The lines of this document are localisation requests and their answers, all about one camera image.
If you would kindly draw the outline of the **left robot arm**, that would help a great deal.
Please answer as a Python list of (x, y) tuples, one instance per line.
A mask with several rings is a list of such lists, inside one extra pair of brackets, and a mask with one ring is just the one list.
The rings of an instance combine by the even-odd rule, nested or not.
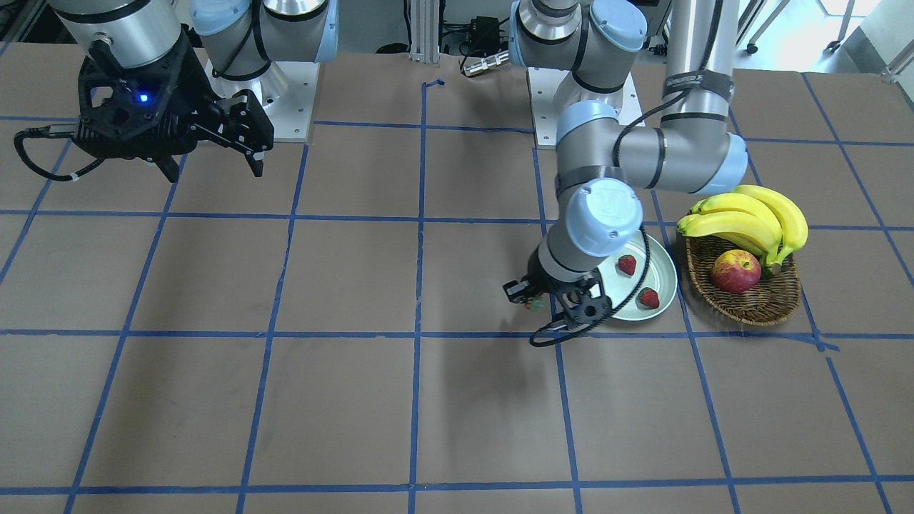
[(727, 128), (738, 20), (737, 1), (673, 1), (661, 104), (623, 124), (623, 86), (648, 36), (640, 7), (513, 3), (510, 61), (568, 72), (558, 91), (558, 219), (530, 256), (526, 275), (505, 285), (513, 303), (548, 295), (561, 304), (530, 338), (534, 347), (590, 332), (637, 295), (646, 273), (637, 273), (636, 284), (616, 299), (598, 270), (632, 238), (647, 236), (636, 190), (718, 194), (741, 182), (747, 150)]

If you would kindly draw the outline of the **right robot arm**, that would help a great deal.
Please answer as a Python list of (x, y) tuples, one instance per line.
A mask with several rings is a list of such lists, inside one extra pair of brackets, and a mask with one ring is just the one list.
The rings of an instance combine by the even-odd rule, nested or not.
[(20, 131), (17, 155), (42, 178), (75, 182), (111, 159), (138, 159), (167, 180), (176, 157), (210, 141), (256, 178), (273, 149), (268, 110), (288, 94), (281, 62), (338, 51), (336, 1), (193, 1), (191, 25), (167, 1), (51, 1), (85, 51), (79, 117)]

